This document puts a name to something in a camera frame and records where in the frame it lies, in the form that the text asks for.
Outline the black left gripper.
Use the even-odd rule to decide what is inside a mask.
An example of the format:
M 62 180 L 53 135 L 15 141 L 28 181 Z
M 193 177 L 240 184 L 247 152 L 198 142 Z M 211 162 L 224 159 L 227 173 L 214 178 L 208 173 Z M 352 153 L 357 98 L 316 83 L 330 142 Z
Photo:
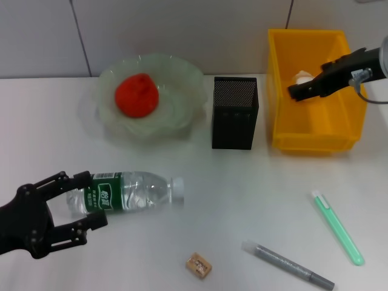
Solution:
M 26 250 L 34 259 L 41 259 L 50 249 L 69 249 L 87 243 L 87 231 L 108 224 L 104 211 L 53 227 L 47 201 L 72 190 L 88 188 L 92 175 L 84 171 L 69 177 L 61 171 L 35 184 L 17 189 L 15 197 L 0 207 L 0 255 Z M 50 230 L 50 243 L 45 237 Z

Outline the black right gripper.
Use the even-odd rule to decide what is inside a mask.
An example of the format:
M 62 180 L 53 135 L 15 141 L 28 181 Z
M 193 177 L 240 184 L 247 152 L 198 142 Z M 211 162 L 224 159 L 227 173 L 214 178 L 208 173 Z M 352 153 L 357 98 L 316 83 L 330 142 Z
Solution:
M 349 85 L 353 78 L 352 72 L 370 69 L 371 77 L 367 80 L 376 81 L 383 78 L 383 71 L 380 66 L 380 49 L 366 50 L 358 49 L 351 54 L 326 62 L 321 66 L 322 72 L 334 70 L 335 73 L 321 73 L 313 80 L 300 84 L 290 85 L 288 93 L 297 102 L 319 96 L 329 96 Z

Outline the white paper ball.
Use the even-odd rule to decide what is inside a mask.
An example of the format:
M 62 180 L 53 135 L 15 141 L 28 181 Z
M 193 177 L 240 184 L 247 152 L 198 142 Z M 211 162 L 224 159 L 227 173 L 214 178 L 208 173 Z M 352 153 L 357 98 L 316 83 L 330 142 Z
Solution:
M 300 85 L 309 82 L 314 79 L 314 76 L 304 70 L 299 71 L 293 78 L 296 85 Z

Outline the clear water bottle green label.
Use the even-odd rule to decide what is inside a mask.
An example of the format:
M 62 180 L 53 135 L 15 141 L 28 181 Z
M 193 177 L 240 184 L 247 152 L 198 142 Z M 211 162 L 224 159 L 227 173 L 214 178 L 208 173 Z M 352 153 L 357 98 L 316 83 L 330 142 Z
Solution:
M 184 203 L 184 180 L 149 172 L 95 173 L 92 183 L 66 193 L 74 215 L 98 211 L 135 213 L 164 204 Z

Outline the orange fruit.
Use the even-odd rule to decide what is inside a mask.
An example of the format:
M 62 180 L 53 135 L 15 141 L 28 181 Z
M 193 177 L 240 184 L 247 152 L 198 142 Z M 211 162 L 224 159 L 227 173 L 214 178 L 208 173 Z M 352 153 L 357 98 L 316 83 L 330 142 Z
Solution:
M 159 104 L 158 89 L 148 74 L 128 77 L 116 88 L 115 104 L 129 118 L 143 118 Z

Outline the tan eraser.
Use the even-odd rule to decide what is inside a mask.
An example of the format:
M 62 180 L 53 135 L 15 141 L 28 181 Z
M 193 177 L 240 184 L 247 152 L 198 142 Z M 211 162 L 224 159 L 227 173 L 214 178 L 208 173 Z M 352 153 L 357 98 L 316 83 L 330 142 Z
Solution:
M 212 265 L 197 252 L 186 261 L 186 268 L 199 279 L 204 279 L 212 270 Z

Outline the green pen with white cap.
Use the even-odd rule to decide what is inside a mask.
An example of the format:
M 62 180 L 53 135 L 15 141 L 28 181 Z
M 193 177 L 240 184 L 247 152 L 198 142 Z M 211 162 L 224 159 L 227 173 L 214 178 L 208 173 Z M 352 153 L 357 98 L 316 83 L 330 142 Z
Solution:
M 312 196 L 316 206 L 322 213 L 324 219 L 326 220 L 327 224 L 329 225 L 333 234 L 336 236 L 351 262 L 356 266 L 363 266 L 365 260 L 361 252 L 358 250 L 354 241 L 348 234 L 347 230 L 344 228 L 343 224 L 331 208 L 324 195 L 322 195 L 319 191 L 314 190 L 312 191 Z

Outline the grey marker pen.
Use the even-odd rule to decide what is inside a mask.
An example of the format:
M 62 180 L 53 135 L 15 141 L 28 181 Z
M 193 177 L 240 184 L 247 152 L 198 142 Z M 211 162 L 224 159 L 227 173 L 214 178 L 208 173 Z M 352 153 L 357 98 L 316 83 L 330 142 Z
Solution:
M 241 247 L 245 252 L 327 291 L 333 291 L 335 287 L 335 283 L 330 280 L 260 244 L 251 241 L 243 241 Z

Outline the black mesh pen holder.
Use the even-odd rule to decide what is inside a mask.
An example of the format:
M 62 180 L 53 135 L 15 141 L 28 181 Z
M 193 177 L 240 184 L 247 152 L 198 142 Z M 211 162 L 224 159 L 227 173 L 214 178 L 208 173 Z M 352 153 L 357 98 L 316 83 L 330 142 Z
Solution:
M 250 150 L 259 110 L 256 78 L 214 78 L 212 148 Z

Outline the yellow plastic storage bin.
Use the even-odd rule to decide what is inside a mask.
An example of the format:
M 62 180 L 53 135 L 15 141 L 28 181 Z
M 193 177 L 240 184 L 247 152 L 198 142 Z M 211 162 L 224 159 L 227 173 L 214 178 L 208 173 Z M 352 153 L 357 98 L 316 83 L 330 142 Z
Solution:
M 288 87 L 299 72 L 317 76 L 321 65 L 349 54 L 340 30 L 270 29 L 266 120 L 274 148 L 285 152 L 344 152 L 360 140 L 367 103 L 351 87 L 296 102 Z

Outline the translucent green bowl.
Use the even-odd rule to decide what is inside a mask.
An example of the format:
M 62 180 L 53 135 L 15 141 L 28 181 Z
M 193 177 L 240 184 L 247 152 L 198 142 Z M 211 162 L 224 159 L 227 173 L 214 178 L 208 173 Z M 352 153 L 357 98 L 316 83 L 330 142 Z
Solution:
M 115 104 L 115 91 L 125 79 L 139 73 L 149 75 L 159 93 L 159 104 L 148 116 L 130 118 Z M 188 61 L 152 53 L 126 58 L 99 76 L 93 99 L 104 125 L 136 139 L 170 136 L 190 127 L 207 101 L 204 75 Z

